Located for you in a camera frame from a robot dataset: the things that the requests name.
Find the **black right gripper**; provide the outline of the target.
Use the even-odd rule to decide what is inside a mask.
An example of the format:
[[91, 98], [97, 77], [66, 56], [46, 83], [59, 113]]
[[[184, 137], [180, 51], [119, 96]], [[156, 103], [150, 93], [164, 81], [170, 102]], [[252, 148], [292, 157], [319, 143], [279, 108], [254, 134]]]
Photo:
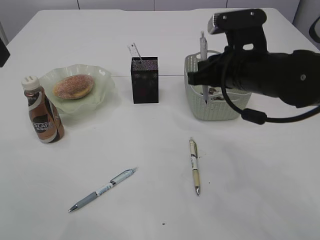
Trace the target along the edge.
[[230, 55], [227, 53], [210, 56], [197, 63], [197, 71], [187, 73], [188, 83], [192, 86], [220, 87], [224, 68], [228, 66]]

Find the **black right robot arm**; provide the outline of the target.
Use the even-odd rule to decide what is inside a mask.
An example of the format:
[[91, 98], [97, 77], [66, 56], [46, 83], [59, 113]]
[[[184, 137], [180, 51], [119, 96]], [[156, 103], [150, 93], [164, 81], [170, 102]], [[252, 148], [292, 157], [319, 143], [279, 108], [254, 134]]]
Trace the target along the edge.
[[280, 98], [284, 103], [304, 108], [320, 103], [320, 55], [309, 50], [271, 53], [226, 49], [188, 72], [193, 86], [221, 87]]

